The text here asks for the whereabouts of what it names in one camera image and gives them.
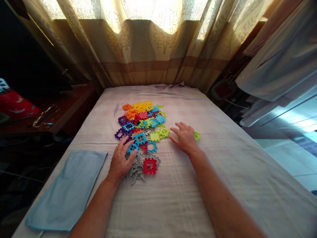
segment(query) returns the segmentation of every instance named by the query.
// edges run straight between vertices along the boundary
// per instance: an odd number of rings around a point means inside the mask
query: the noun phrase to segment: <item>curtain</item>
[[[303,0],[282,0],[276,7],[275,11],[264,24],[255,39],[244,50],[243,54],[254,57],[256,53],[265,44],[266,40],[276,31],[276,29],[290,16],[294,9]]]
[[[258,99],[243,110],[240,125],[249,127],[317,88],[317,3],[304,0],[270,36],[236,79],[237,86]]]
[[[23,0],[69,70],[207,93],[272,0]]]

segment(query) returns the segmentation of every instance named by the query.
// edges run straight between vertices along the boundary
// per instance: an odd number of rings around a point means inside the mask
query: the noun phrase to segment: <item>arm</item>
[[[125,137],[117,145],[107,177],[99,185],[88,207],[80,217],[69,238],[103,238],[106,234],[112,201],[117,192],[120,181],[129,172],[136,157],[134,150],[129,159],[124,157],[128,147],[134,142],[129,141],[124,145],[128,137]]]
[[[217,176],[206,154],[198,148],[194,129],[183,122],[176,125],[179,129],[171,128],[171,130],[178,139],[172,135],[169,138],[188,155],[193,165],[217,237],[265,237]]]

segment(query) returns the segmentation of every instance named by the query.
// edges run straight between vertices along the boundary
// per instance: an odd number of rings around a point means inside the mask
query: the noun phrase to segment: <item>finger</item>
[[[136,158],[136,154],[138,153],[138,150],[134,150],[132,151],[132,153],[130,154],[129,158],[128,158],[128,166],[129,168],[132,167],[134,159]]]
[[[129,141],[127,144],[124,145],[122,151],[126,154],[126,152],[128,151],[128,148],[130,147],[130,145],[132,145],[134,143],[134,140]]]
[[[173,131],[177,136],[179,136],[179,134],[180,134],[179,129],[176,129],[176,128],[174,128],[174,127],[171,127],[170,130]]]
[[[119,146],[119,147],[122,147],[122,146],[125,144],[125,142],[128,140],[128,138],[129,138],[129,136],[124,137],[124,138],[119,142],[118,146]]]
[[[191,126],[188,126],[188,127],[189,127],[189,129],[191,130],[191,133],[194,133],[194,132],[195,132],[195,130],[194,130],[193,127],[191,127]]]
[[[184,122],[180,122],[180,124],[182,124],[183,126],[187,127],[187,125]]]
[[[116,148],[115,148],[115,151],[114,152],[116,152],[118,149],[121,149],[122,147],[121,147],[121,143],[125,140],[127,140],[127,137],[128,136],[126,136],[126,137],[124,137],[123,139],[121,139],[121,141],[119,141],[119,143],[117,144],[117,146],[116,146]]]
[[[182,131],[182,130],[185,129],[185,126],[183,126],[182,124],[180,124],[180,123],[178,123],[178,122],[176,122],[175,125],[179,127],[179,130],[180,130],[180,131]]]
[[[179,143],[179,141],[174,136],[169,135],[168,137],[174,144],[178,144]]]

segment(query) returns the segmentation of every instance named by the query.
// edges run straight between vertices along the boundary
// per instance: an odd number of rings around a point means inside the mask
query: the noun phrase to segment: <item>bed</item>
[[[107,176],[118,144],[114,134],[120,128],[122,106],[146,100],[164,105],[161,110],[167,114],[167,128],[183,121],[201,134],[199,147],[268,237],[315,237],[317,198],[199,90],[162,84],[105,89],[30,209],[74,149],[109,153],[90,200]],[[121,182],[106,237],[215,237],[189,159],[169,139],[157,146],[161,164],[156,175],[148,175],[145,182],[138,180],[133,186],[132,178]],[[26,216],[14,238],[39,236],[25,225]],[[43,235],[67,236],[66,232]]]

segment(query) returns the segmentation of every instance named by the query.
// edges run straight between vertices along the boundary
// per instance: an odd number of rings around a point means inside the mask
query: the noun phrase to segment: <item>hand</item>
[[[125,158],[125,154],[128,151],[129,146],[134,142],[134,140],[131,140],[125,144],[127,139],[128,136],[119,142],[112,156],[110,169],[106,179],[113,184],[119,184],[124,176],[129,172],[138,152],[138,150],[134,150],[130,154],[128,160]]]
[[[169,135],[170,140],[179,148],[181,151],[185,152],[188,156],[190,154],[198,152],[199,147],[195,140],[194,129],[191,126],[187,126],[184,122],[175,123],[179,129],[174,127],[170,128],[177,136],[176,139],[174,136]]]

